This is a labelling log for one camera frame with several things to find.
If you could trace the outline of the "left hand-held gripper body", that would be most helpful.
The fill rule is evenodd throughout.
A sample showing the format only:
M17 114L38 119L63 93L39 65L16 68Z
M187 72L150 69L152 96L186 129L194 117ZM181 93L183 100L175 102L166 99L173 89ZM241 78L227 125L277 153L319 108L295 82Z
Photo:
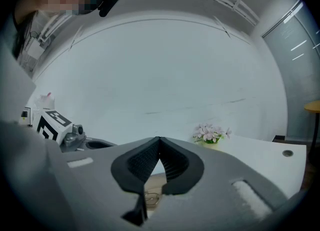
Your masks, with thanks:
M63 153L76 151L87 138L81 124L74 124L53 109L41 112L36 131L44 139L57 142Z

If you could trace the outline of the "person's grey printed shirt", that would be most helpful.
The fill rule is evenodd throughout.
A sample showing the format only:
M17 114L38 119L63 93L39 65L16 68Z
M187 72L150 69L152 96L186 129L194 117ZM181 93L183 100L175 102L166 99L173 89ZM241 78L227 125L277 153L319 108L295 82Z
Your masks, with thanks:
M19 125L35 85L13 55L13 17L0 28L0 212L16 231L79 231L75 181L51 140Z

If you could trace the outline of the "pink flowers in cream pot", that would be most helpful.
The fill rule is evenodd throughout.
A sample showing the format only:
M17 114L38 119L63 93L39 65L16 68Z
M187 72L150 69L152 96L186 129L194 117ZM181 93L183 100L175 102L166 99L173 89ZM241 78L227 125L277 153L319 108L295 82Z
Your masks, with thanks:
M192 139L195 144L204 148L218 150L218 143L225 138L230 138L232 130L228 128L223 130L220 126L212 124L199 124L194 129Z

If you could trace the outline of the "round wooden table black base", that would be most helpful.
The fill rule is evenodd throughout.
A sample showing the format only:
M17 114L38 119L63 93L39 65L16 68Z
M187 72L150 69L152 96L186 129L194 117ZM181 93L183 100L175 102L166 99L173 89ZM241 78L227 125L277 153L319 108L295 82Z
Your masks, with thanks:
M318 167L320 165L320 147L316 148L316 142L317 142L317 137L319 132L319 125L320 125L320 100L315 100L307 103L304 106L304 109L307 112L315 114L314 132L313 132L310 151L308 154L308 159L312 165L314 165L315 167Z

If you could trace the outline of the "tan glasses case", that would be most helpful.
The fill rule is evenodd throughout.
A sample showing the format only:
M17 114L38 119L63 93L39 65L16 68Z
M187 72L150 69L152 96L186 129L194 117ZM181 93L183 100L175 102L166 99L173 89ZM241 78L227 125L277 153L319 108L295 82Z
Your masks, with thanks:
M166 184L167 184L167 178L166 178L165 173L151 175L144 185L144 194L158 193L160 195L160 200L161 200L162 188ZM147 209L147 211L154 211L156 209L157 205L154 205L154 206L147 206L146 205L146 209Z

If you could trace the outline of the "frosted glass partition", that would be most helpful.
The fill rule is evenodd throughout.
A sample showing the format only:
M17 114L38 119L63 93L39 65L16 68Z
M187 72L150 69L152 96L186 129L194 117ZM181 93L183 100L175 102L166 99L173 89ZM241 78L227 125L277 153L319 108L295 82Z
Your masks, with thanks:
M285 88L286 137L311 139L315 117L304 106L320 100L320 26L300 0L262 37L277 63Z

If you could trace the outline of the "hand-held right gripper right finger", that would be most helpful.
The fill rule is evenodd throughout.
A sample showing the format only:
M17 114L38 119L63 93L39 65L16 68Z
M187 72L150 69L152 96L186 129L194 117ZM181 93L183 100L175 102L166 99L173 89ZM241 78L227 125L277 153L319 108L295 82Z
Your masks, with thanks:
M236 157L190 142L171 142L197 154L202 178L187 193L164 195L147 221L148 231L269 231L288 216L288 199L270 180ZM258 217L233 183L245 181L267 214Z

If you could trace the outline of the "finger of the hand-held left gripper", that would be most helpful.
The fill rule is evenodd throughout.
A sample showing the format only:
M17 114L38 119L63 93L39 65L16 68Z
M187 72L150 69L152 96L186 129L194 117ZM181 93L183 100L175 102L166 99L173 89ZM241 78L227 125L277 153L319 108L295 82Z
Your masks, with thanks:
M97 150L97 149L105 149L105 148L115 147L114 144L102 143L102 142L87 142L85 144L85 146L89 150Z
M101 144L101 145L112 145L113 144L112 142L108 142L106 140L97 139L97 138L86 138L85 142L87 144L89 144L89 145L98 145L98 144Z

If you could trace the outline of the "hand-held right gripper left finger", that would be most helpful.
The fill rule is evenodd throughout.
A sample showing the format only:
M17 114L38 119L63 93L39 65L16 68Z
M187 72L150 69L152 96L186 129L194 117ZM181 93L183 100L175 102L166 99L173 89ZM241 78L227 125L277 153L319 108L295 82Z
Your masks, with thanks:
M67 231L160 231L147 216L145 183L159 161L160 138L59 153L59 185L69 205Z

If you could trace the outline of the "white table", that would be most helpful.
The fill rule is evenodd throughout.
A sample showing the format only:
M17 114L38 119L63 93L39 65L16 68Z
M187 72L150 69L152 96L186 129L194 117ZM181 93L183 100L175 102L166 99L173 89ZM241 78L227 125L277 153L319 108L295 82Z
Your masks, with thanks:
M198 153L203 161L204 177L214 177L239 160L272 182L289 199L301 189L305 172L307 149L305 145L283 144L232 135L218 142L218 150L204 148L186 136L167 139ZM285 157L284 150L293 151Z

